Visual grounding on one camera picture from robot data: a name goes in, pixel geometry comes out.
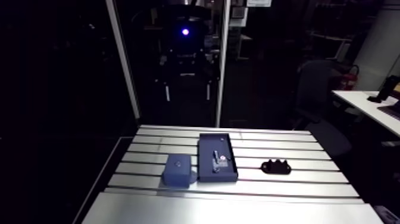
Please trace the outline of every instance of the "desk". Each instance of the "desk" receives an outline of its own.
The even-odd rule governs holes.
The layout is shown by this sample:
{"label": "desk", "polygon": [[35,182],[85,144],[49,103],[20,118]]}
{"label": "desk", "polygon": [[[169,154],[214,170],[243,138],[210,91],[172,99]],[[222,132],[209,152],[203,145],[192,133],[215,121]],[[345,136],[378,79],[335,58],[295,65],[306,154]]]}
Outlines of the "desk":
{"label": "desk", "polygon": [[[168,154],[197,169],[200,133],[229,133],[239,179],[169,188]],[[289,175],[267,175],[269,158],[287,159]],[[382,223],[308,131],[142,125],[83,223]]]}
{"label": "desk", "polygon": [[400,137],[400,121],[378,109],[378,107],[394,105],[398,101],[396,98],[389,97],[378,104],[367,100],[370,96],[375,97],[378,92],[333,91],[333,93]]}

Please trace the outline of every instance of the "blue tray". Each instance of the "blue tray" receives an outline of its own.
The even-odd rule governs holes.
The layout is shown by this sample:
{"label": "blue tray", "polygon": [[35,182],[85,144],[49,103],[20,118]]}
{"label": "blue tray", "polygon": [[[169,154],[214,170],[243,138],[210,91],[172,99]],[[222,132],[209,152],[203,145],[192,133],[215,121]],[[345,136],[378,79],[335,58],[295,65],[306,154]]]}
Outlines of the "blue tray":
{"label": "blue tray", "polygon": [[[225,156],[225,160],[215,159],[214,151],[218,156]],[[198,178],[200,182],[236,182],[238,168],[227,133],[201,133],[198,142]]]}

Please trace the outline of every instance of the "black chair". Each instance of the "black chair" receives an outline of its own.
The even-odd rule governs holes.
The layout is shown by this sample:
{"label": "black chair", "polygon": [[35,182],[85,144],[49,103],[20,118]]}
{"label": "black chair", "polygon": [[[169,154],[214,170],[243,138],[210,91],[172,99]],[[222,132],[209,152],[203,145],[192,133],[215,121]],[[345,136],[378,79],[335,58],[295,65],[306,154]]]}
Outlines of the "black chair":
{"label": "black chair", "polygon": [[293,129],[310,131],[332,158],[339,158],[352,147],[345,135],[324,119],[330,102],[328,82],[333,66],[331,61],[315,60],[299,68],[295,100],[295,113],[299,119]]}

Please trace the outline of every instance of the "black holder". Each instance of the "black holder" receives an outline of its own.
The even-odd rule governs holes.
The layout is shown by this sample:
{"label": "black holder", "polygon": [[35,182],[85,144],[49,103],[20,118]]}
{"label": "black holder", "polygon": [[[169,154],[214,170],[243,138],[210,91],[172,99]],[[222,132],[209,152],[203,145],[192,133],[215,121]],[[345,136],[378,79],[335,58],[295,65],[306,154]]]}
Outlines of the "black holder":
{"label": "black holder", "polygon": [[371,102],[381,103],[383,100],[386,100],[389,95],[393,92],[396,85],[400,82],[400,77],[390,76],[385,80],[385,84],[383,84],[382,89],[379,91],[378,96],[376,97],[368,97],[367,100]]}
{"label": "black holder", "polygon": [[264,173],[268,174],[281,174],[281,175],[288,175],[291,173],[292,168],[288,165],[288,161],[284,160],[281,162],[280,160],[276,161],[266,161],[261,164],[260,169]]}

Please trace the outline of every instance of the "blue light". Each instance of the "blue light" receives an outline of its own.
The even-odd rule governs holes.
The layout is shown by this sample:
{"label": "blue light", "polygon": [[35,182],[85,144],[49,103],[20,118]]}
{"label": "blue light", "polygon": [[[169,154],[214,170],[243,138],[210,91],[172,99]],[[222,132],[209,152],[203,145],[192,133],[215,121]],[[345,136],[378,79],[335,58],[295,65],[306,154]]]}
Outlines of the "blue light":
{"label": "blue light", "polygon": [[189,30],[188,29],[183,29],[182,30],[182,34],[187,36],[189,34]]}

